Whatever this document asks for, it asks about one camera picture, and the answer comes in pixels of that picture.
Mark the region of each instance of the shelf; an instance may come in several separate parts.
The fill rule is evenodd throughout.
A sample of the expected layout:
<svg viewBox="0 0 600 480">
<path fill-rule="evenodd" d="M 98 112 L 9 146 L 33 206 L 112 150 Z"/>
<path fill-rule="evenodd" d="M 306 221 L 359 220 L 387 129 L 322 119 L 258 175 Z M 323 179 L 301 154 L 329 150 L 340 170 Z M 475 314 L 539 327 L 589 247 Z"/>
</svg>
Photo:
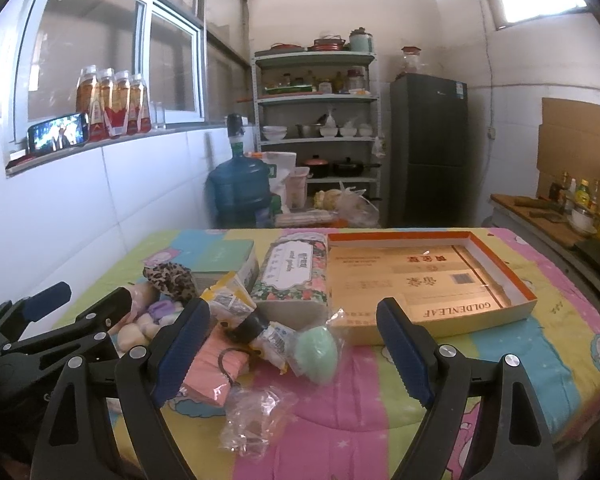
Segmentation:
<svg viewBox="0 0 600 480">
<path fill-rule="evenodd" d="M 300 142 L 373 142 L 375 137 L 309 137 L 307 139 L 263 140 L 261 146 L 274 144 L 299 144 Z"/>
<path fill-rule="evenodd" d="M 284 68 L 307 65 L 369 66 L 375 54 L 365 52 L 293 52 L 290 54 L 270 54 L 255 57 L 257 66 L 263 69 Z"/>
<path fill-rule="evenodd" d="M 375 182 L 372 176 L 326 176 L 324 178 L 308 178 L 307 184 L 337 184 L 339 182 Z"/>
<path fill-rule="evenodd" d="M 351 103 L 372 103 L 378 98 L 373 95 L 351 95 L 351 94 L 309 94 L 309 95 L 281 95 L 276 97 L 265 97 L 258 99 L 260 106 L 300 104 L 311 102 L 351 102 Z"/>
</svg>

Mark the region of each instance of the green sponge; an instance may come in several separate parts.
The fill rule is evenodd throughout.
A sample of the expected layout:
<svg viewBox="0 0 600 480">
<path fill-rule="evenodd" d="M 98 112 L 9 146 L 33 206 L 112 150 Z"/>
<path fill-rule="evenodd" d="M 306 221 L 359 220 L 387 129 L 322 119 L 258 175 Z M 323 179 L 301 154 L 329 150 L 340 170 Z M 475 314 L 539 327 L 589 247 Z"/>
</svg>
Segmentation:
<svg viewBox="0 0 600 480">
<path fill-rule="evenodd" d="M 294 359 L 312 382 L 328 384 L 338 367 L 338 346 L 325 326 L 317 326 L 298 334 Z"/>
</svg>

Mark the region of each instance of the leopard print object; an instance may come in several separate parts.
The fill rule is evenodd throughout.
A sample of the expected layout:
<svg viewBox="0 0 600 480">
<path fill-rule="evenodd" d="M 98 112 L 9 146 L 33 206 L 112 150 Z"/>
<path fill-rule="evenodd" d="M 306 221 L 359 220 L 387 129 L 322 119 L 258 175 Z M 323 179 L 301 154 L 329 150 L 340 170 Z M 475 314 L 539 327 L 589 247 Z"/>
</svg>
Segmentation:
<svg viewBox="0 0 600 480">
<path fill-rule="evenodd" d="M 145 267 L 142 275 L 165 296 L 173 301 L 189 303 L 197 296 L 191 277 L 191 269 L 181 264 L 166 262 L 153 267 Z"/>
</svg>

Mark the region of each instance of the refrigerator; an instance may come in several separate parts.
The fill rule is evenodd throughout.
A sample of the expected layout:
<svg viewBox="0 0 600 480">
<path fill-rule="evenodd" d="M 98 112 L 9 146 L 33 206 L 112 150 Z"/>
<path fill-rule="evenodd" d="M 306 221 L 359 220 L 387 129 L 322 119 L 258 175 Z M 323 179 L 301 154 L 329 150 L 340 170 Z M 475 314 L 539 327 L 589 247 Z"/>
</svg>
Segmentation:
<svg viewBox="0 0 600 480">
<path fill-rule="evenodd" d="M 468 195 L 465 83 L 407 74 L 391 83 L 389 227 L 456 227 Z"/>
</svg>

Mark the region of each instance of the phone screen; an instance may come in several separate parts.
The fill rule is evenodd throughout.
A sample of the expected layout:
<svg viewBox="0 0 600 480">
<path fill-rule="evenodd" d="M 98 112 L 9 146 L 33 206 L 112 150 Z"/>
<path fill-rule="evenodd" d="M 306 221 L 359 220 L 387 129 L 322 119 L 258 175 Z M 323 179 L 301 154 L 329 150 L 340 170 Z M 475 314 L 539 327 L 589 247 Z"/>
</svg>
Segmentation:
<svg viewBox="0 0 600 480">
<path fill-rule="evenodd" d="M 29 128 L 29 147 L 32 152 L 48 153 L 77 146 L 87 141 L 86 114 L 58 117 Z"/>
</svg>

